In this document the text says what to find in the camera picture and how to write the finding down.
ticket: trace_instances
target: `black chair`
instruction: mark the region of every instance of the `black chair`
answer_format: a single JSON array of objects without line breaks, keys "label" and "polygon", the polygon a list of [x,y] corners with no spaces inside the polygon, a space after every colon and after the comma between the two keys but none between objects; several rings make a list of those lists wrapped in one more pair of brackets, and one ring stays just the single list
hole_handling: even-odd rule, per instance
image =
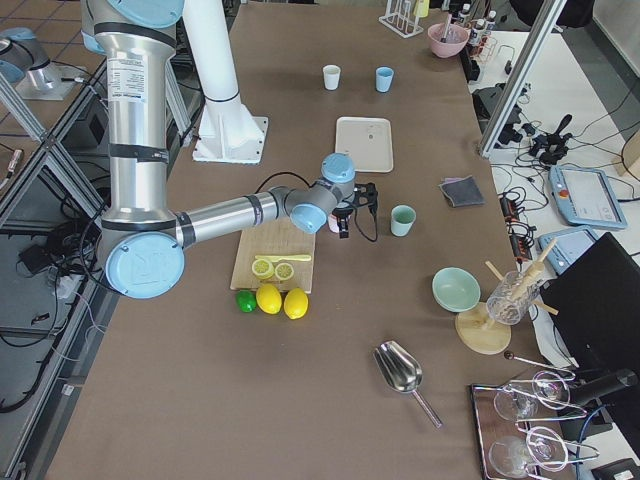
[{"label": "black chair", "polygon": [[[511,8],[518,18],[529,26],[533,25],[543,0],[509,0]],[[580,28],[588,25],[593,18],[595,0],[567,0],[562,13],[556,22],[569,28]]]}]

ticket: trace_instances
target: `wall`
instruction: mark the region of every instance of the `wall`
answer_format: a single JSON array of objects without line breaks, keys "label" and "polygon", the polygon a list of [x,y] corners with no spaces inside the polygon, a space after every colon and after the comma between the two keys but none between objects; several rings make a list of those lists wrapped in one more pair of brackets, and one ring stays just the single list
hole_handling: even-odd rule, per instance
[{"label": "wall", "polygon": [[640,1],[597,0],[596,23],[640,76]]}]

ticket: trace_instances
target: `white tray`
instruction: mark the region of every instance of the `white tray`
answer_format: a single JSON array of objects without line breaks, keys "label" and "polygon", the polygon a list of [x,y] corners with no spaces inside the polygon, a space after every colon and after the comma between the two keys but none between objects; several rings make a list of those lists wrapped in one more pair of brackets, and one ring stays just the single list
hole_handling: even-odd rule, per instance
[{"label": "white tray", "polygon": [[390,172],[391,122],[386,118],[340,117],[336,122],[336,152],[349,155],[358,172]]}]

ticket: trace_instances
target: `bowl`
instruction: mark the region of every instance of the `bowl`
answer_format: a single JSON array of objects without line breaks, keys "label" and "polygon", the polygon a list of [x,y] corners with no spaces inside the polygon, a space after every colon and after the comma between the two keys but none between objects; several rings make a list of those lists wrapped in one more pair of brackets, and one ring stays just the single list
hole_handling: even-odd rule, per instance
[{"label": "bowl", "polygon": [[429,48],[436,57],[449,58],[460,53],[469,41],[469,30],[460,25],[451,25],[447,34],[447,42],[443,43],[442,30],[444,23],[436,23],[427,29],[429,37]]},{"label": "bowl", "polygon": [[466,270],[443,268],[433,277],[433,296],[436,302],[450,312],[466,312],[480,301],[480,285]]}]

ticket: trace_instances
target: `blue joint cap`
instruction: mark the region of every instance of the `blue joint cap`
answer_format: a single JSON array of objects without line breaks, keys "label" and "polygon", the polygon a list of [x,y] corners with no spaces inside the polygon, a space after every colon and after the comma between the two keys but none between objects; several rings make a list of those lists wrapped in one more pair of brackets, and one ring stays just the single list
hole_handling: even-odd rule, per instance
[{"label": "blue joint cap", "polygon": [[332,153],[322,162],[322,176],[333,183],[347,183],[356,177],[353,160],[344,153]]},{"label": "blue joint cap", "polygon": [[167,28],[182,16],[184,0],[108,0],[121,15],[136,25]]},{"label": "blue joint cap", "polygon": [[104,48],[100,45],[95,37],[89,35],[88,33],[82,33],[82,41],[84,42],[84,48],[89,50],[90,52],[97,53],[98,55],[106,55]]},{"label": "blue joint cap", "polygon": [[312,203],[301,203],[293,207],[290,218],[305,233],[316,233],[327,222],[324,210]]},{"label": "blue joint cap", "polygon": [[9,83],[16,83],[22,80],[25,75],[22,70],[14,64],[0,60],[0,73],[4,75]]},{"label": "blue joint cap", "polygon": [[19,42],[20,40],[33,40],[36,38],[36,34],[27,27],[14,27],[0,32],[0,37],[7,37]]},{"label": "blue joint cap", "polygon": [[184,271],[184,252],[166,233],[136,233],[111,251],[105,271],[109,283],[123,295],[153,298],[178,282]]}]

